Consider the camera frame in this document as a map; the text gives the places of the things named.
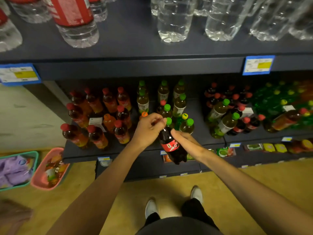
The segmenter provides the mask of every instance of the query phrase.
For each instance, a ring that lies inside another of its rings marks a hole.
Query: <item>hand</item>
[[[202,147],[189,133],[172,129],[171,135],[194,159],[199,162],[204,161],[208,150]]]
[[[142,150],[155,141],[159,132],[166,126],[166,118],[157,113],[143,117],[136,128],[131,143],[135,143]]]

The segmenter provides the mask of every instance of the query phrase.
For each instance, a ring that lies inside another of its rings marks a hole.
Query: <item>yellow floor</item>
[[[18,234],[45,234],[67,206],[94,180],[94,169],[95,162],[76,163],[65,181],[48,192],[31,186],[0,192],[1,199],[9,198],[34,209],[33,218],[21,227]],[[313,159],[243,170],[313,215]],[[221,232],[264,234],[213,172],[124,183],[100,234],[135,234],[144,224],[144,209],[151,196],[156,198],[162,218],[178,216],[179,206],[190,195],[194,185],[202,189],[205,211]],[[4,234],[4,230],[0,228],[0,234]]]

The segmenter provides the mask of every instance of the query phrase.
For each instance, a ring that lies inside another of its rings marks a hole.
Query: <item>person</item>
[[[47,235],[99,234],[115,197],[137,156],[158,137],[166,119],[152,113],[142,118],[132,140],[111,165],[62,213]],[[235,195],[252,218],[268,234],[313,233],[313,218],[275,191],[203,148],[190,134],[171,131],[172,136],[197,161],[208,166]],[[182,206],[182,217],[160,219],[157,205],[146,207],[144,234],[221,234],[205,213],[201,190],[195,186],[191,199]]]

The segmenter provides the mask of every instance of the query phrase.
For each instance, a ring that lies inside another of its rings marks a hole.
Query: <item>shelf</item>
[[[208,39],[203,34],[206,19],[194,17],[185,41],[163,43],[149,2],[108,4],[107,20],[97,24],[99,42],[84,49],[65,43],[53,20],[29,24],[13,13],[10,19],[23,44],[1,53],[0,62],[34,63],[42,80],[238,73],[249,55],[276,55],[272,71],[313,70],[311,41],[289,34],[279,41],[259,41],[248,34],[250,17],[232,41]]]
[[[155,109],[155,102],[149,104],[149,112],[153,112]],[[222,148],[225,146],[225,141],[223,138],[215,139],[211,137],[208,127],[203,121],[203,116],[201,114],[201,106],[198,100],[188,100],[187,107],[184,111],[189,115],[189,118],[194,120],[195,130],[192,136],[206,148]],[[130,135],[134,134],[135,127],[138,123],[139,114],[137,109],[134,107],[131,113],[131,118],[133,122],[133,127],[131,128]],[[104,150],[98,149],[94,144],[88,149],[80,149],[72,142],[67,141],[65,149],[63,152],[63,159],[65,163],[83,162],[83,161],[94,161],[97,160],[99,156],[117,156],[124,148],[115,136],[106,133],[109,145]],[[143,151],[139,157],[149,156],[151,152],[157,152],[160,155],[160,150],[163,150],[159,142],[156,140],[152,145],[148,146],[145,151]]]
[[[262,151],[247,152],[243,147],[236,148],[236,155],[224,159],[235,167],[258,166],[261,164],[278,163],[291,160],[302,160],[313,157],[313,152],[290,154],[290,153],[266,153]],[[211,171],[200,163],[201,171]]]
[[[285,129],[277,133],[269,133],[264,130],[263,125],[261,125],[247,134],[239,133],[236,136],[224,135],[226,146],[229,146],[231,143],[242,143],[243,145],[255,143],[279,143],[283,137],[293,137],[293,139],[297,140],[306,139],[313,137],[313,131]]]

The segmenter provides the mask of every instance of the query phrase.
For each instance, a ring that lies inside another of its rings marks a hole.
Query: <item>leg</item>
[[[146,222],[144,227],[161,219],[158,213],[157,204],[153,199],[149,200],[146,205],[145,216]]]
[[[200,220],[218,229],[213,219],[211,219],[211,217],[205,213],[204,208],[202,207],[202,202],[203,202],[202,192],[198,186],[194,186],[194,188],[191,191],[190,200],[186,201],[182,205],[181,208],[182,216]]]

